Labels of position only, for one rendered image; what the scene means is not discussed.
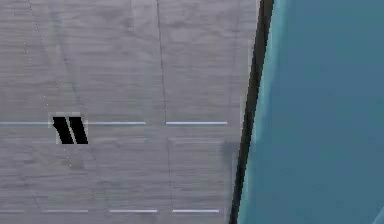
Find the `blue flat panel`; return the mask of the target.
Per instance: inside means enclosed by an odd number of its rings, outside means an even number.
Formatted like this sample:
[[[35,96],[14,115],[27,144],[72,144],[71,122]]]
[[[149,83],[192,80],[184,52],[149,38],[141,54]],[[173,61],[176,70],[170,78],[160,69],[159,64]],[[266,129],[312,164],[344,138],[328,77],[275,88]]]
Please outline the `blue flat panel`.
[[[276,0],[238,224],[384,224],[384,0]]]

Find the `grey wooden cupboard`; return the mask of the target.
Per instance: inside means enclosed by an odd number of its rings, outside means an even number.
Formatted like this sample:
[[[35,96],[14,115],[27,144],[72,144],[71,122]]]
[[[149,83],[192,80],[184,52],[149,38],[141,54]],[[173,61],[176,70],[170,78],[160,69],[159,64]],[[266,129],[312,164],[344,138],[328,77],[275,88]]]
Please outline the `grey wooden cupboard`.
[[[229,224],[260,0],[0,0],[0,224]]]

